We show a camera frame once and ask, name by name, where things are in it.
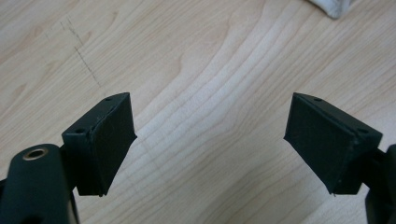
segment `wood grain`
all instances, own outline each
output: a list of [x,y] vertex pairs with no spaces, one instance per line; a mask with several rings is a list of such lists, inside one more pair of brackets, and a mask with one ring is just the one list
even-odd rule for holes
[[365,223],[366,187],[329,195],[283,138],[294,91],[396,143],[396,2],[333,21],[303,0],[1,1],[0,178],[132,94],[138,139],[82,223]]

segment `wooden surface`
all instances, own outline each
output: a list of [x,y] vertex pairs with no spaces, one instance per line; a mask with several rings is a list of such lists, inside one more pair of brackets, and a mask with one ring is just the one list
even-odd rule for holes
[[0,178],[128,91],[138,139],[82,223],[365,223],[284,141],[294,91],[396,143],[396,1],[339,21],[303,0],[0,2]]

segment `black object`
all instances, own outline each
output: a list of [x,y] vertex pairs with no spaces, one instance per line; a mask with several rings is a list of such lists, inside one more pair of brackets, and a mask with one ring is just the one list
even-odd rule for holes
[[107,194],[136,139],[129,93],[107,97],[63,133],[18,153],[0,182],[0,223],[79,223],[73,196]]
[[294,93],[285,140],[333,194],[357,194],[370,224],[396,223],[396,145],[377,149],[382,133],[317,97]]

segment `metal ring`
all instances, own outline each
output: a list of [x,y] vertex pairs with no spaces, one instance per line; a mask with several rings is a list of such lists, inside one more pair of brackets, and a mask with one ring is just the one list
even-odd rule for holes
[[24,154],[23,159],[25,161],[34,161],[34,160],[40,159],[41,157],[47,155],[47,153],[49,153],[49,150],[46,148],[36,148],[36,149],[32,149],[29,152],[27,152],[26,154]]

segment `black plastic part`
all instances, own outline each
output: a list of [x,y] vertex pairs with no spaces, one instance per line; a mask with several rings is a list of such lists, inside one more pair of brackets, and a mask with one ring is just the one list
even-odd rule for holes
[[377,197],[371,190],[366,196],[366,214],[367,223],[369,224],[385,224],[389,223],[390,216],[394,212],[394,208],[389,203]]
[[377,150],[382,133],[317,97],[294,93],[285,140],[327,190],[356,194],[364,157]]
[[6,186],[6,180],[0,180],[0,204],[1,204],[1,199],[3,197],[3,191],[4,187]]
[[[42,149],[42,157],[24,159],[35,149]],[[59,148],[55,145],[27,148],[17,154],[9,166],[0,205],[0,223],[78,223],[71,194]]]
[[62,134],[80,195],[107,194],[136,139],[128,92],[107,97]]

